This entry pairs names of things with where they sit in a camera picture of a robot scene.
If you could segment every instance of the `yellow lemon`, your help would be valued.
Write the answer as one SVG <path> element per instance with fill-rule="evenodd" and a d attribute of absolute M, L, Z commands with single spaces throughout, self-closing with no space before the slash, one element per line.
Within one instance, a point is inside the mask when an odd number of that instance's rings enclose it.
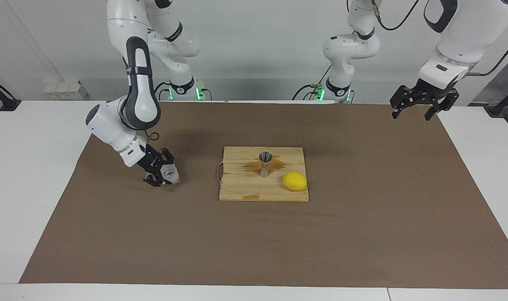
<path fill-rule="evenodd" d="M 296 173 L 294 171 L 290 171 L 286 173 L 282 177 L 282 181 L 286 187 L 291 190 L 299 191 L 305 189 L 308 184 L 306 183 L 306 178 L 300 173 Z"/>

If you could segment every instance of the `wet stain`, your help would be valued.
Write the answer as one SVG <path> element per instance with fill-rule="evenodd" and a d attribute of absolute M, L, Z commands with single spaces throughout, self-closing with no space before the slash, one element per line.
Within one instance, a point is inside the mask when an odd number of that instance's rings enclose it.
<path fill-rule="evenodd" d="M 273 160 L 269 162 L 269 165 L 267 165 L 267 168 L 269 169 L 269 173 L 272 173 L 275 170 L 283 169 L 287 166 L 287 163 L 284 163 L 282 160 L 279 159 L 279 156 L 273 156 Z M 258 159 L 253 162 L 248 162 L 247 164 L 241 166 L 242 168 L 250 169 L 254 173 L 259 173 L 262 170 L 262 162 Z"/>
<path fill-rule="evenodd" d="M 259 196 L 251 194 L 250 196 L 243 196 L 243 200 L 259 200 Z"/>

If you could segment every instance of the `wooden cutting board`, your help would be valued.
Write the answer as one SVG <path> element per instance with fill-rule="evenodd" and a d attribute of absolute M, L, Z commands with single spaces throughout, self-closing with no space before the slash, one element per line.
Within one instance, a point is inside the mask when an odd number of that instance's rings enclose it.
<path fill-rule="evenodd" d="M 269 177 L 259 172 L 259 155 L 270 152 Z M 231 147 L 224 149 L 219 200 L 257 202 L 307 202 L 308 188 L 292 191 L 284 186 L 282 176 L 296 171 L 306 176 L 302 147 Z"/>

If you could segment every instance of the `white table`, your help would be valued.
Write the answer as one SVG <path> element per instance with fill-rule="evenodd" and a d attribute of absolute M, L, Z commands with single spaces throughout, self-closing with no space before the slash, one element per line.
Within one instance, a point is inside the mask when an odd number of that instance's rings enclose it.
<path fill-rule="evenodd" d="M 98 102 L 24 101 L 0 113 L 0 300 L 508 301 L 508 290 L 17 284 L 90 136 Z M 508 125 L 481 108 L 439 115 L 508 238 Z"/>

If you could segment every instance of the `brown mat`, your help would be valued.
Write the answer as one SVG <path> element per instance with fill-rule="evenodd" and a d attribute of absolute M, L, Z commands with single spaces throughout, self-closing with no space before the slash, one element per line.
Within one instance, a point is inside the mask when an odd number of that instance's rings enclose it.
<path fill-rule="evenodd" d="M 508 288 L 508 240 L 426 108 L 162 107 L 182 183 L 91 137 L 21 283 Z M 225 145 L 303 147 L 310 202 L 220 202 Z"/>

